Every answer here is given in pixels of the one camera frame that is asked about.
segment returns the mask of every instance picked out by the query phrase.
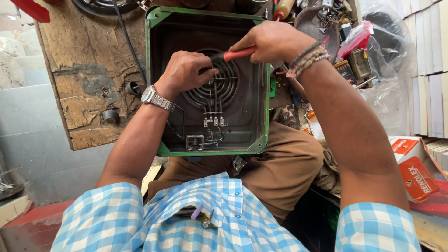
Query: hand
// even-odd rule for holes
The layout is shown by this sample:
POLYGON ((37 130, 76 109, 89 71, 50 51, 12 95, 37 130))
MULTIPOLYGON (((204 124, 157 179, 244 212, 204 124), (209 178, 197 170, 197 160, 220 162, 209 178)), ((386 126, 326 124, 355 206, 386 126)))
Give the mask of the hand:
POLYGON ((264 21, 262 24, 253 27, 230 50, 237 52, 254 43, 257 46, 257 51, 250 57, 251 62, 275 63, 285 61, 290 63, 315 42, 314 38, 297 31, 287 23, 264 21))
POLYGON ((213 75, 219 73, 218 69, 208 69, 199 74, 204 67, 213 67, 209 57, 199 52, 178 51, 173 53, 164 74, 154 87, 159 95, 173 101, 183 91, 202 86, 213 75))

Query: purple marker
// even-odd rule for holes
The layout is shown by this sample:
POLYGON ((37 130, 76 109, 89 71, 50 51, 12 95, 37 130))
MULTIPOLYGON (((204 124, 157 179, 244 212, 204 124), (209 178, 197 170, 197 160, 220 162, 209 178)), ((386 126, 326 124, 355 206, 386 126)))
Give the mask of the purple marker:
POLYGON ((204 205, 201 205, 198 209, 196 209, 193 214, 191 215, 191 219, 192 220, 196 220, 196 217, 199 215, 199 213, 201 212, 201 209, 204 207, 204 205))

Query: blue checkered shirt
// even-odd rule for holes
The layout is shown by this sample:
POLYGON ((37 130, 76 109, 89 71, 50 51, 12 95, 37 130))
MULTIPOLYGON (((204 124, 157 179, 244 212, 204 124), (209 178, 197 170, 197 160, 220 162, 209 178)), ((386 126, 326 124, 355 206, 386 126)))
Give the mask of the blue checkered shirt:
MULTIPOLYGON (((307 251, 281 227, 241 180, 227 173, 159 191, 145 206, 140 190, 117 183, 87 191, 62 218, 52 251, 307 251), (204 205, 216 227, 181 218, 204 205)), ((339 217, 337 251, 420 251, 411 215, 397 207, 359 203, 339 217)))

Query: gray wall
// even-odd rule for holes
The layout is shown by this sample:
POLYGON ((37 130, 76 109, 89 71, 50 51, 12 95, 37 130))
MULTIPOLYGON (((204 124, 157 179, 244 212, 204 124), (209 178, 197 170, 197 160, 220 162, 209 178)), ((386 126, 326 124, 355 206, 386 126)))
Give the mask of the gray wall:
POLYGON ((113 145, 72 151, 50 84, 0 90, 0 151, 38 206, 93 189, 113 145))

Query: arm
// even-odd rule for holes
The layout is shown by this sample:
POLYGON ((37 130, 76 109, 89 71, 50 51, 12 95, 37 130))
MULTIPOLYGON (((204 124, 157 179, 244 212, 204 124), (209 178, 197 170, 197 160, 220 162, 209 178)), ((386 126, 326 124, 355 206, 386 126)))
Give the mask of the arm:
MULTIPOLYGON (((253 62, 291 62, 315 40, 290 25, 263 22, 231 47, 257 45, 253 62)), ((390 204, 409 211, 405 186, 388 137, 364 99, 326 60, 300 77, 325 134, 341 178, 341 208, 359 202, 390 204)))
MULTIPOLYGON (((212 66, 210 59, 202 53, 176 52, 154 87, 159 95, 174 101, 180 92, 200 87, 217 74, 217 69, 198 74, 200 69, 212 66)), ((169 111, 157 105, 142 104, 109 154, 97 188, 119 182, 141 188, 159 147, 168 115, 169 111)))

